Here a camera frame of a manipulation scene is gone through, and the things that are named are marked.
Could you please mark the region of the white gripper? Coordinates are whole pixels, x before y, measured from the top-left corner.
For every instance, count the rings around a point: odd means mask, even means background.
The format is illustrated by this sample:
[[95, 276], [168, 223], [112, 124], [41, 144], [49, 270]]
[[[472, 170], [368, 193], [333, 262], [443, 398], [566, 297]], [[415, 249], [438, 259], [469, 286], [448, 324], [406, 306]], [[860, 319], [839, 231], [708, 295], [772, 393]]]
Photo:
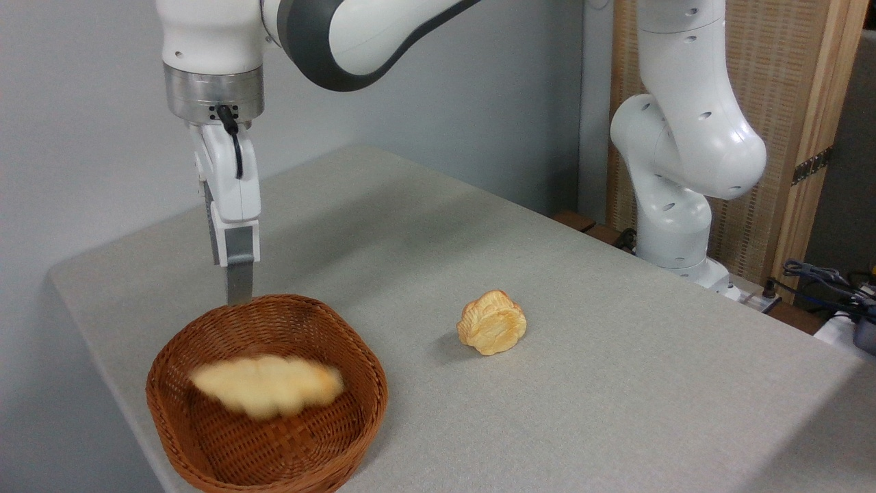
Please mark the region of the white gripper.
[[227, 305], [253, 299], [254, 265], [260, 261], [259, 172], [249, 128], [233, 137], [222, 125], [189, 124], [195, 166], [205, 202], [214, 263], [224, 271]]

